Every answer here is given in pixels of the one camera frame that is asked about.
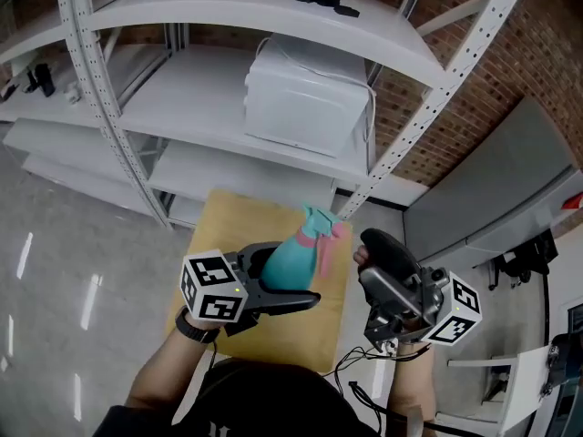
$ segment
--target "black bracket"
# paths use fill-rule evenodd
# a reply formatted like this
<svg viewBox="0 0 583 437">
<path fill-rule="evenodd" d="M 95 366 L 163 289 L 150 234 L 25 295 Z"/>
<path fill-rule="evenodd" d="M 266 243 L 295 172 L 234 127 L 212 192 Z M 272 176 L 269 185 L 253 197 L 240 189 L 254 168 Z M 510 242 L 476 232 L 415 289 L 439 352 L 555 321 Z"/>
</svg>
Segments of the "black bracket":
<svg viewBox="0 0 583 437">
<path fill-rule="evenodd" d="M 334 9 L 338 15 L 349 16 L 351 18 L 357 18 L 360 15 L 360 11 L 351 8 L 350 6 L 340 5 L 340 0 L 296 0 L 298 2 L 303 2 L 305 4 L 315 3 L 320 6 L 329 6 Z"/>
</svg>

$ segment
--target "white storage box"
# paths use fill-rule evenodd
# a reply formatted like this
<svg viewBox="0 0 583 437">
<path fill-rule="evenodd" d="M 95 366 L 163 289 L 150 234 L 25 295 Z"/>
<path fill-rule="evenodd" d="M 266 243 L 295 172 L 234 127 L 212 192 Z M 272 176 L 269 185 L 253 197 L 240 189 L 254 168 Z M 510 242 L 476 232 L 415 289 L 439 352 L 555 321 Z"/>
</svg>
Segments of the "white storage box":
<svg viewBox="0 0 583 437">
<path fill-rule="evenodd" d="M 359 56 L 274 34 L 245 78 L 245 133 L 337 157 L 368 104 L 368 90 L 301 65 L 366 84 Z"/>
</svg>

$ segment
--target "wall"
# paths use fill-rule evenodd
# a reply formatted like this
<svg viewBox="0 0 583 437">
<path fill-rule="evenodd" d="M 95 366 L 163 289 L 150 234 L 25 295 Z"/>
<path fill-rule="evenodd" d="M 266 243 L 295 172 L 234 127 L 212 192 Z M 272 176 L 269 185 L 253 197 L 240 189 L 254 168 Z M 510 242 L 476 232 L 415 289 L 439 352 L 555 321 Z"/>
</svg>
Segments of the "wall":
<svg viewBox="0 0 583 437">
<path fill-rule="evenodd" d="M 557 240 L 558 257 L 550 263 L 548 278 L 549 332 L 567 331 L 566 309 L 583 304 L 583 226 Z M 544 401 L 537 412 L 530 437 L 543 437 L 555 410 L 557 391 Z"/>
<path fill-rule="evenodd" d="M 380 0 L 399 6 L 402 0 Z M 419 0 L 411 20 L 420 25 L 467 0 Z M 15 0 L 19 25 L 56 0 Z M 471 19 L 425 38 L 446 63 L 471 25 Z M 191 25 L 195 44 L 254 49 L 266 36 L 243 28 Z M 120 41 L 157 43 L 160 25 L 127 27 Z M 566 137 L 583 164 L 583 15 L 578 0 L 519 0 L 476 69 L 442 114 L 395 170 L 397 177 L 433 186 L 496 127 L 524 95 L 535 97 Z M 375 86 L 378 96 L 377 152 L 382 154 L 420 103 L 422 85 L 385 69 Z M 563 234 L 583 221 L 583 211 L 566 221 Z"/>
</svg>

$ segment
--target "marker cube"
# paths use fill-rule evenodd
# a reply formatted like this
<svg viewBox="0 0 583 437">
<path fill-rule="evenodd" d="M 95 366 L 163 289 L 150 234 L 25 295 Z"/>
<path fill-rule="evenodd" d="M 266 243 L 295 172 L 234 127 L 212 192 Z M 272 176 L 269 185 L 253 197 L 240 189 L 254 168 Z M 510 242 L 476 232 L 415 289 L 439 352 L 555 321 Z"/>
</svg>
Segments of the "marker cube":
<svg viewBox="0 0 583 437">
<path fill-rule="evenodd" d="M 453 346 L 482 320 L 482 307 L 477 291 L 449 272 L 449 283 L 442 288 L 444 304 L 437 322 L 422 341 Z"/>
<path fill-rule="evenodd" d="M 237 322 L 248 293 L 218 249 L 186 256 L 180 291 L 197 320 Z"/>
</svg>

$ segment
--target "white shelf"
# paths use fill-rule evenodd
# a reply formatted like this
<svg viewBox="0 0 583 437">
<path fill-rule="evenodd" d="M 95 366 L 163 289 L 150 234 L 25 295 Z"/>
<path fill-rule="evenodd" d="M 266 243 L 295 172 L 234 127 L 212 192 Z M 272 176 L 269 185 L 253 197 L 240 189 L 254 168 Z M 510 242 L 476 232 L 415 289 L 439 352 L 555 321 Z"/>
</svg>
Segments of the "white shelf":
<svg viewBox="0 0 583 437">
<path fill-rule="evenodd" d="M 129 182 L 98 129 L 19 119 L 4 144 L 102 177 Z"/>
<path fill-rule="evenodd" d="M 190 46 L 169 59 L 128 101 L 119 124 L 130 131 L 228 150 L 360 183 L 367 177 L 365 119 L 331 158 L 246 135 L 244 79 L 254 54 Z"/>
<path fill-rule="evenodd" d="M 341 0 L 357 18 L 295 0 L 117 0 L 87 16 L 91 29 L 155 23 L 251 27 L 319 42 L 368 58 L 431 86 L 445 71 L 395 8 L 375 0 Z"/>
<path fill-rule="evenodd" d="M 111 86 L 116 97 L 121 96 L 130 84 L 145 70 L 151 69 L 155 61 L 164 56 L 164 46 L 129 45 L 117 47 L 108 65 Z M 18 118 L 56 121 L 85 127 L 99 127 L 91 106 L 84 98 L 71 105 L 65 98 L 66 86 L 77 81 L 73 63 L 68 54 L 63 54 L 49 65 L 56 91 L 51 97 L 45 97 L 42 90 L 27 94 L 26 83 L 16 88 L 8 100 L 0 104 L 0 120 L 16 121 Z"/>
<path fill-rule="evenodd" d="M 32 154 L 26 159 L 23 169 L 92 198 L 150 215 L 144 201 L 129 184 L 98 177 Z"/>
<path fill-rule="evenodd" d="M 172 201 L 169 220 L 189 229 L 194 229 L 204 209 L 204 202 L 176 196 Z"/>
<path fill-rule="evenodd" d="M 330 208 L 334 194 L 323 175 L 181 141 L 169 142 L 148 184 L 198 201 L 221 188 L 291 208 Z"/>
<path fill-rule="evenodd" d="M 97 10 L 115 0 L 94 0 Z M 65 39 L 66 29 L 61 25 L 58 8 L 45 13 L 36 20 L 18 29 L 3 44 L 0 44 L 0 64 L 30 52 L 41 46 Z"/>
</svg>

